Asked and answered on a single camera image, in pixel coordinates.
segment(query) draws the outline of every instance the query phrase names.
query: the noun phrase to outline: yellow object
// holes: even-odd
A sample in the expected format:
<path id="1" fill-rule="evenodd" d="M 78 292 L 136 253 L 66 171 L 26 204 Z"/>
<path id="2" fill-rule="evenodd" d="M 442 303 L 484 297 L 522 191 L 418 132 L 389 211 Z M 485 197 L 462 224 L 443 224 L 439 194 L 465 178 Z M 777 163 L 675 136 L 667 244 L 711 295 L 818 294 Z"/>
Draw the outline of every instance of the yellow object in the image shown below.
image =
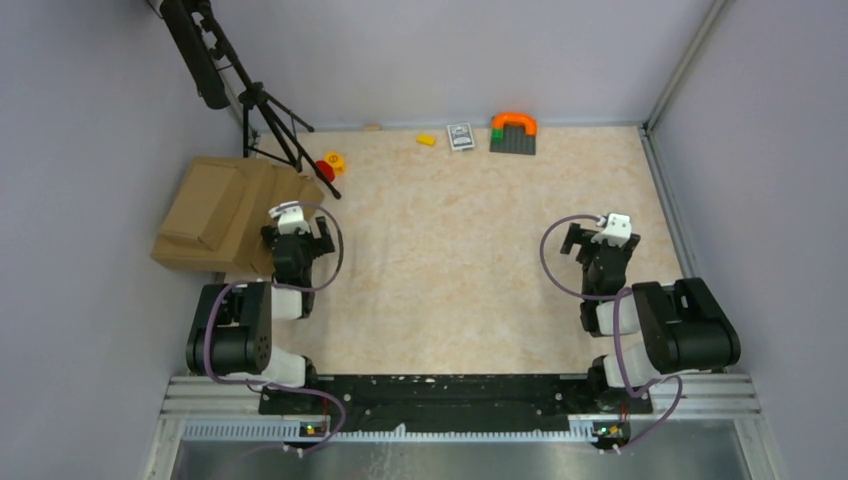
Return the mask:
<path id="1" fill-rule="evenodd" d="M 418 135 L 418 143 L 432 147 L 436 144 L 436 137 L 431 137 L 430 135 Z"/>
<path id="2" fill-rule="evenodd" d="M 333 167 L 333 173 L 336 175 L 341 175 L 347 171 L 347 165 L 344 163 L 344 157 L 339 155 L 337 152 L 327 152 L 327 154 L 324 155 L 324 161 Z"/>

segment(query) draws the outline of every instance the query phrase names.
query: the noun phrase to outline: orange handle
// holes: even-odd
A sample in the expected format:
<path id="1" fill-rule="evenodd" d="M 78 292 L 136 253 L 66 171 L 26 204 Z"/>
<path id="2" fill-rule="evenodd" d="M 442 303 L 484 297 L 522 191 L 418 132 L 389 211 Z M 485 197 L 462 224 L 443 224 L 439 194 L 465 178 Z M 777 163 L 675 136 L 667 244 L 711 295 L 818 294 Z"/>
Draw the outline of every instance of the orange handle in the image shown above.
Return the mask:
<path id="1" fill-rule="evenodd" d="M 521 125 L 524 127 L 525 135 L 536 135 L 536 120 L 533 120 L 533 117 L 530 115 L 517 112 L 504 112 L 497 114 L 495 119 L 492 120 L 492 128 L 502 129 L 505 124 Z"/>

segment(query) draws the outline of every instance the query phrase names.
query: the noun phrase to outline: red object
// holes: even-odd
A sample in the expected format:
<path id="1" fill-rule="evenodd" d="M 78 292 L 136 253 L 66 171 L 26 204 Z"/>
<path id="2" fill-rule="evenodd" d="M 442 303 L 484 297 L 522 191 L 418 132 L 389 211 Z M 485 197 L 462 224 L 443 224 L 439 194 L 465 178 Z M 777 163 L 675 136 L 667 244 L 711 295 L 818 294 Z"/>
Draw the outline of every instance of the red object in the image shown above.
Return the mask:
<path id="1" fill-rule="evenodd" d="M 333 167 L 331 167 L 329 163 L 325 162 L 324 160 L 318 160 L 317 162 L 315 162 L 315 165 L 318 167 L 319 170 L 321 170 L 321 173 L 323 173 L 324 176 L 327 177 L 327 180 L 332 182 L 336 179 L 336 172 L 333 171 Z"/>

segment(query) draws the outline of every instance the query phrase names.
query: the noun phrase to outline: gray wall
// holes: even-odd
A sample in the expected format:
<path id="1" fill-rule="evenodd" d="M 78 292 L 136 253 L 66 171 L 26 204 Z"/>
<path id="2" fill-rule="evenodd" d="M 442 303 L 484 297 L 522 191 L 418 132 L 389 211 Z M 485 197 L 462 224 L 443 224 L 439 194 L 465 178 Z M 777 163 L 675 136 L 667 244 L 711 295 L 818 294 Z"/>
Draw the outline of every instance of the gray wall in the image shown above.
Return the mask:
<path id="1" fill-rule="evenodd" d="M 792 478 L 844 478 L 848 3 L 736 2 L 658 133 Z"/>
<path id="2" fill-rule="evenodd" d="M 0 5 L 0 478 L 135 478 L 207 275 L 148 258 L 237 153 L 142 0 Z"/>
<path id="3" fill-rule="evenodd" d="M 242 0 L 219 21 L 318 127 L 643 120 L 709 0 Z"/>

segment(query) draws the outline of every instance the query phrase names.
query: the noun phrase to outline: black tripod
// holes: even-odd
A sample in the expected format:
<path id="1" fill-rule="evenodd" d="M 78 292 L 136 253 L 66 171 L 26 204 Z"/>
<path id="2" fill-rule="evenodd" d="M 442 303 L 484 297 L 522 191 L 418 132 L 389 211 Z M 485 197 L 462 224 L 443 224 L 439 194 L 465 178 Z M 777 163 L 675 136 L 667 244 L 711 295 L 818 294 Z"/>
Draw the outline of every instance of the black tripod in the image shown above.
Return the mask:
<path id="1" fill-rule="evenodd" d="M 244 69 L 244 66 L 238 59 L 238 55 L 236 55 L 236 51 L 233 49 L 232 44 L 227 40 L 227 36 L 224 35 L 224 31 L 221 29 L 221 26 L 218 24 L 218 21 L 215 20 L 215 16 L 212 14 L 212 6 L 209 1 L 197 1 L 196 2 L 197 11 L 203 16 L 203 19 L 200 21 L 200 27 L 207 32 L 212 33 L 215 38 L 215 47 L 210 49 L 210 54 L 216 60 L 221 60 L 226 57 L 227 60 L 230 61 L 230 65 L 225 68 L 232 67 L 239 76 L 239 79 L 244 84 L 245 91 L 238 96 L 239 102 L 242 104 L 242 151 L 245 157 L 247 157 L 248 153 L 252 150 L 257 153 L 261 153 L 268 157 L 279 160 L 283 163 L 289 164 L 293 166 L 298 172 L 303 171 L 303 165 L 301 164 L 301 159 L 306 159 L 306 162 L 312 167 L 315 171 L 315 174 L 324 182 L 324 185 L 330 190 L 330 193 L 333 194 L 333 197 L 336 199 L 342 198 L 342 194 L 336 190 L 335 187 L 330 183 L 330 180 L 324 175 L 324 173 L 315 165 L 315 161 L 312 160 L 312 157 L 309 156 L 309 153 L 300 142 L 297 141 L 297 132 L 295 130 L 294 122 L 297 122 L 308 131 L 314 132 L 315 128 L 311 125 L 303 121 L 302 118 L 295 115 L 294 112 L 286 108 L 285 105 L 280 103 L 279 100 L 274 98 L 270 93 L 265 91 L 265 88 L 262 85 L 262 82 L 254 82 L 250 79 L 250 76 L 247 74 L 247 71 Z M 276 106 L 280 110 L 282 110 L 286 115 L 288 115 L 291 120 L 291 129 L 283 123 L 280 119 L 277 112 L 274 111 L 273 106 Z M 277 143 L 282 147 L 283 152 L 286 154 L 286 159 L 282 159 L 278 156 L 271 155 L 267 152 L 263 152 L 257 148 L 250 146 L 250 124 L 249 124 L 249 115 L 250 111 L 256 107 L 259 110 L 259 113 L 262 114 L 262 117 L 265 119 L 265 122 L 268 124 L 268 128 L 271 129 L 271 133 L 274 135 L 274 138 L 277 139 Z M 295 156 L 288 142 L 291 142 L 297 150 L 297 156 Z"/>

